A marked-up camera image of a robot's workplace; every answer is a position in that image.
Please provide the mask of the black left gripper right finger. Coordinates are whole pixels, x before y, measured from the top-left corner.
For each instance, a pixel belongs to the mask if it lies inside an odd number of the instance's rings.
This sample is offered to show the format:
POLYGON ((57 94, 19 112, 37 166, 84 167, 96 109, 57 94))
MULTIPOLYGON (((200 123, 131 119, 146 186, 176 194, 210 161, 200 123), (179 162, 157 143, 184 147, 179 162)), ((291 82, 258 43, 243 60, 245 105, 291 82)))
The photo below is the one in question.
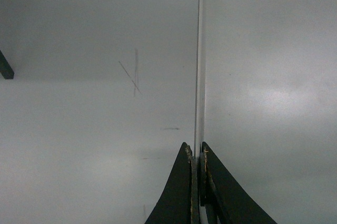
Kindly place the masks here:
POLYGON ((205 207, 208 223, 275 223, 206 142, 200 153, 200 203, 205 207))

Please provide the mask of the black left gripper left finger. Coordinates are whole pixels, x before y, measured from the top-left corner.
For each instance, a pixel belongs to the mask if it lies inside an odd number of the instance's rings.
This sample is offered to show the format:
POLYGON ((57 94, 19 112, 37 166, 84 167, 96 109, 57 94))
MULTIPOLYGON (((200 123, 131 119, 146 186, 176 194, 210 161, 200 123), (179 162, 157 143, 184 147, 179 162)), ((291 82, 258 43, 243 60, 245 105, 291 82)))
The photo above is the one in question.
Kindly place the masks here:
POLYGON ((146 223, 199 223, 197 164, 190 146, 185 142, 146 223))

